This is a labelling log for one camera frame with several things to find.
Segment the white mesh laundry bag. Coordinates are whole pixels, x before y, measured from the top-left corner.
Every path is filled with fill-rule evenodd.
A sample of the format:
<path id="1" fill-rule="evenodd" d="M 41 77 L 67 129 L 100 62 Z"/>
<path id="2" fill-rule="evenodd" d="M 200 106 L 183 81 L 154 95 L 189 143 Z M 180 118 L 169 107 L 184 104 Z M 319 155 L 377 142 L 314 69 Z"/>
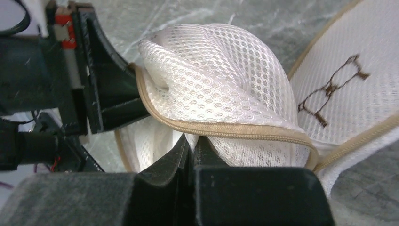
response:
<path id="1" fill-rule="evenodd" d="M 344 170 L 399 138 L 399 3 L 356 0 L 286 74 L 272 50 L 229 24 L 179 24 L 142 39 L 136 73 L 148 118 L 115 131 L 140 172 L 180 136 L 207 137 L 235 167 L 304 167 L 326 194 Z"/>

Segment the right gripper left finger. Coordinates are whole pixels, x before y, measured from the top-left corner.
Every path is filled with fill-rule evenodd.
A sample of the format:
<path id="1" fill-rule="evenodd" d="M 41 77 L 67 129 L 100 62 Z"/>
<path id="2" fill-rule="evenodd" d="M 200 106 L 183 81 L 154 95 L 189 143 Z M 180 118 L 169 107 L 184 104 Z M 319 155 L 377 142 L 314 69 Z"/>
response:
<path id="1" fill-rule="evenodd" d="M 135 173 L 46 173 L 23 180 L 0 211 L 3 226 L 188 226 L 185 136 Z"/>

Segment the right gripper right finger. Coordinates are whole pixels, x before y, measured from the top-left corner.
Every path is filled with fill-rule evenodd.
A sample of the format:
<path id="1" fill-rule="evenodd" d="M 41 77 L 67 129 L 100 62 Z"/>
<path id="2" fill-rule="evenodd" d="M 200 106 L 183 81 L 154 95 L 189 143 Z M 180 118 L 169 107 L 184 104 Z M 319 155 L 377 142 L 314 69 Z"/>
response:
<path id="1" fill-rule="evenodd" d="M 208 138 L 194 151 L 199 226 L 333 226 L 316 175 L 295 167 L 230 167 Z"/>

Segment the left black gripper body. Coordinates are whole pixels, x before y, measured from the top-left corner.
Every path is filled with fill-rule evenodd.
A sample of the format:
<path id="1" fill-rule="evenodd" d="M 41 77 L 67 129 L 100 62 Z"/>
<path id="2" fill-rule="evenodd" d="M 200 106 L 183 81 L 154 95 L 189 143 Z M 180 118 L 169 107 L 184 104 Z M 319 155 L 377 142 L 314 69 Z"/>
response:
<path id="1" fill-rule="evenodd" d="M 0 4 L 0 169 L 102 171 L 80 137 L 104 130 L 91 4 Z"/>

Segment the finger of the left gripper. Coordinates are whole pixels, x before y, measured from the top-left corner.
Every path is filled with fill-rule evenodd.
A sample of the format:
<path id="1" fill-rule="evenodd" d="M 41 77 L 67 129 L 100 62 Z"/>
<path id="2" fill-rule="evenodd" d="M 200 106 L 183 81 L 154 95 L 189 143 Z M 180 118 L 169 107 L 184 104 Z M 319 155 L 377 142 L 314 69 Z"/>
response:
<path id="1" fill-rule="evenodd" d="M 93 5 L 70 3 L 70 9 L 91 132 L 116 130 L 149 116 L 138 93 L 134 69 L 108 41 Z"/>

